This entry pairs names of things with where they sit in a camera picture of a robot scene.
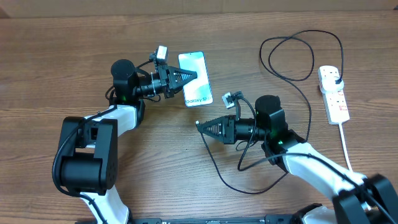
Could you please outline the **blue Galaxy smartphone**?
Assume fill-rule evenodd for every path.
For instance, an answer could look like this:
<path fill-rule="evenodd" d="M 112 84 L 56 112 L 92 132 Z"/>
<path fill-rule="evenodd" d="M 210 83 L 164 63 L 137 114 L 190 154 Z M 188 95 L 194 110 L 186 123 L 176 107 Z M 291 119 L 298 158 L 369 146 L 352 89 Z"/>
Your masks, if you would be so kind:
<path fill-rule="evenodd" d="M 178 55 L 181 69 L 197 73 L 197 78 L 183 87 L 185 105 L 187 107 L 209 105 L 213 95 L 203 52 L 188 52 Z"/>

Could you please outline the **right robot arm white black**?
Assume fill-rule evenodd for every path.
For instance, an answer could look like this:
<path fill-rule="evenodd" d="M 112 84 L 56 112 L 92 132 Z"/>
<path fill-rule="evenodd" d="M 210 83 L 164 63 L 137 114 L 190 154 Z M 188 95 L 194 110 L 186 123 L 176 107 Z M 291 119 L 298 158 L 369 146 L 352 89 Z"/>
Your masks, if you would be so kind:
<path fill-rule="evenodd" d="M 235 114 L 197 122 L 197 130 L 223 144 L 260 141 L 262 162 L 303 179 L 333 203 L 332 209 L 313 203 L 293 214 L 290 223 L 397 223 L 397 192 L 386 177 L 366 177 L 320 154 L 289 129 L 278 96 L 259 97 L 248 119 L 240 117 L 239 100 L 241 96 L 225 94 L 223 101 L 236 108 Z"/>

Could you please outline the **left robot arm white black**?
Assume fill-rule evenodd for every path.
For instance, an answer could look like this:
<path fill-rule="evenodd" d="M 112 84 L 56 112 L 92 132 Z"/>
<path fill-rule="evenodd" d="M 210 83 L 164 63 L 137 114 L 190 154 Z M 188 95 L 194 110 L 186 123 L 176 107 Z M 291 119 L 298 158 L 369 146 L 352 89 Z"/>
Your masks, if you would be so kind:
<path fill-rule="evenodd" d="M 118 137 L 137 128 L 144 119 L 145 100 L 164 94 L 171 98 L 197 73 L 167 65 L 165 56 L 151 54 L 155 72 L 147 73 L 130 60 L 111 66 L 113 85 L 106 92 L 109 108 L 91 116 L 63 120 L 52 180 L 57 190 L 82 199 L 95 223 L 133 223 L 115 182 L 118 174 Z"/>

